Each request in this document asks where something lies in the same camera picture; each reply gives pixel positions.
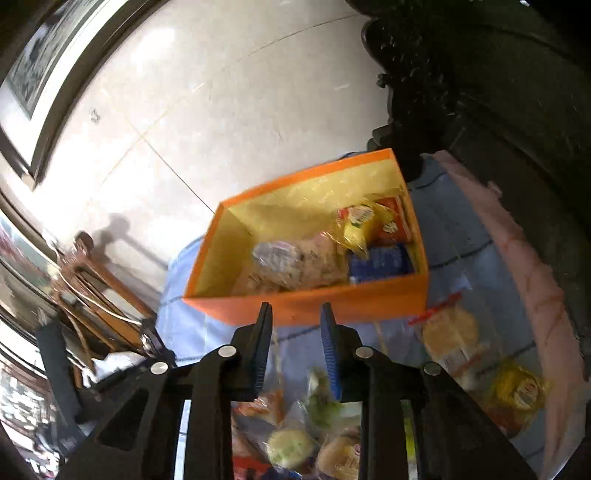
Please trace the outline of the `clear bag round biscuits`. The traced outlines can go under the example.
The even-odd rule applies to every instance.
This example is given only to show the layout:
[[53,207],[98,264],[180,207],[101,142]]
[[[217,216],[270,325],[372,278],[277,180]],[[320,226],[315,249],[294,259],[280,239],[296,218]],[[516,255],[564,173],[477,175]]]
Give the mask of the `clear bag round biscuits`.
[[431,360],[456,379],[490,351],[490,343],[481,339],[478,320],[461,305],[462,298],[461,291],[455,292],[409,321]]

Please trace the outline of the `green round cake packet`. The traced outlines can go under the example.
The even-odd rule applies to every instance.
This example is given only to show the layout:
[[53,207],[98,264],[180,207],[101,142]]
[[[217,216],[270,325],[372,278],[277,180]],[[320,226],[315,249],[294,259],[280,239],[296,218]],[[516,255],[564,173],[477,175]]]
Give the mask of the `green round cake packet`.
[[266,455],[270,463],[283,469],[304,465],[315,452],[315,442],[302,429],[280,429],[266,442]]

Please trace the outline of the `blue plaid bed sheet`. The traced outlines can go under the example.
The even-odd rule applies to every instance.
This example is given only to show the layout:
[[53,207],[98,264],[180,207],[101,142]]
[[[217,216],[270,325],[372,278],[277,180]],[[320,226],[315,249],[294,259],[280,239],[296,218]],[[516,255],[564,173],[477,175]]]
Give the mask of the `blue plaid bed sheet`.
[[[474,365],[476,388],[492,381],[503,354],[534,373],[541,373],[533,331],[513,277],[491,235],[468,197],[434,156],[425,157],[421,177],[410,184],[410,194],[423,233],[430,265],[428,305],[462,291],[460,304],[482,327],[481,335],[493,351]],[[202,237],[183,249],[169,264],[156,327],[179,365],[194,363],[215,347],[228,343],[235,327],[213,319],[181,300]],[[380,322],[389,356],[397,362],[421,365],[429,359],[417,333],[406,319]],[[325,368],[318,327],[276,329],[283,373],[284,400],[290,405],[304,396],[308,371]],[[536,475],[542,471],[545,414],[511,440]]]

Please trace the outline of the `blue snack packet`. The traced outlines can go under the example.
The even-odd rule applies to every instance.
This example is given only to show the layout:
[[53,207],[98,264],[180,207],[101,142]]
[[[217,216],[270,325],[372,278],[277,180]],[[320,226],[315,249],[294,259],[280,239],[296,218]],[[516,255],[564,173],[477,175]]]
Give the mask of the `blue snack packet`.
[[349,282],[362,284],[413,274],[410,255],[404,245],[370,248],[367,258],[349,253]]

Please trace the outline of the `yellow chip bag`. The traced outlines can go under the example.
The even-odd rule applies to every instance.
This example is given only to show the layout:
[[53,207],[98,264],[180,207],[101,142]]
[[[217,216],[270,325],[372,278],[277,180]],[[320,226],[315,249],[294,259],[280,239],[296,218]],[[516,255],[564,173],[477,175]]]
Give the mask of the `yellow chip bag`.
[[549,383],[543,377],[507,362],[498,370],[479,404],[508,438],[517,437],[544,407]]

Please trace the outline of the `orange cardboard box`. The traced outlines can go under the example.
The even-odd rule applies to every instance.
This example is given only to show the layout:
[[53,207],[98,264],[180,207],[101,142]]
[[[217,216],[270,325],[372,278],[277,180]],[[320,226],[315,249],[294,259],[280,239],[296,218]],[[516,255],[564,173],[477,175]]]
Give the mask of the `orange cardboard box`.
[[218,204],[186,305],[232,326],[263,303],[279,326],[411,317],[430,273],[417,214],[390,149],[281,177]]

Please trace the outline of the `brown wooden chair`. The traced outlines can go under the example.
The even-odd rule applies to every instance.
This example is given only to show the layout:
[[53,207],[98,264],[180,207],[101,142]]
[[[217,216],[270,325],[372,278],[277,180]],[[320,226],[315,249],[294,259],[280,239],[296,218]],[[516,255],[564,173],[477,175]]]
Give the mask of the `brown wooden chair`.
[[89,360],[92,352],[86,334],[109,353],[144,354],[141,330],[156,313],[109,271],[96,253],[92,237],[80,231],[69,248],[53,249],[52,299],[76,332],[85,358]]

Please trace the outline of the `red snack packet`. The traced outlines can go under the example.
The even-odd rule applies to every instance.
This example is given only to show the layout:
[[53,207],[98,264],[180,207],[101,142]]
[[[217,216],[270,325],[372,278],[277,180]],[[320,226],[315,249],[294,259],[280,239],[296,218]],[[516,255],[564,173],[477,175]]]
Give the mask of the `red snack packet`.
[[410,244],[413,233],[410,228],[406,209],[401,195],[385,197],[374,201],[376,213],[381,221],[377,234],[377,245],[392,246]]

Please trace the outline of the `yellow snack packet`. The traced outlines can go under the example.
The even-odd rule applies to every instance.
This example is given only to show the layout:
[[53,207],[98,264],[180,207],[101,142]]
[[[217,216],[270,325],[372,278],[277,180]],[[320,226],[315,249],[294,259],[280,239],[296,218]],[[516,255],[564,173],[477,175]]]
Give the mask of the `yellow snack packet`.
[[383,225],[380,206],[374,201],[357,203],[337,212],[332,237],[360,258],[370,256],[370,246]]

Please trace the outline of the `pink blanket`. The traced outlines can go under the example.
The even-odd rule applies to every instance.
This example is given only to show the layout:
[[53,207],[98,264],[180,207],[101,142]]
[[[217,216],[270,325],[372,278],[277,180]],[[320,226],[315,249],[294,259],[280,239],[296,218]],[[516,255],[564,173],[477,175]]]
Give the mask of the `pink blanket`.
[[584,380],[579,343],[565,306],[565,294],[551,267],[528,243],[523,229],[501,205],[498,192],[480,183],[447,151],[434,158],[468,197],[492,235],[527,311],[542,374],[550,383],[546,397],[546,442],[541,477],[556,479],[585,432],[585,404],[590,385]]

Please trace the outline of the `dark carved wooden headboard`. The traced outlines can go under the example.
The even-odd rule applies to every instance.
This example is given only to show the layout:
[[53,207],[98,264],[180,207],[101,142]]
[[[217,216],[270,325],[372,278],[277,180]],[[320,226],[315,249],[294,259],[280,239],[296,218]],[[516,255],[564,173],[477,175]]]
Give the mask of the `dark carved wooden headboard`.
[[590,5],[356,1],[388,121],[370,145],[445,150],[502,193],[590,326]]

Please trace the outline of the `framed wall picture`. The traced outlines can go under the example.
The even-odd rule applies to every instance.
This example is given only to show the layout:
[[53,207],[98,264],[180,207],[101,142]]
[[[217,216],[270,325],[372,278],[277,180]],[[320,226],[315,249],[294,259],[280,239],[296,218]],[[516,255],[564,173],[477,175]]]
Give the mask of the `framed wall picture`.
[[33,186],[99,67],[162,1],[60,1],[1,73],[1,154]]

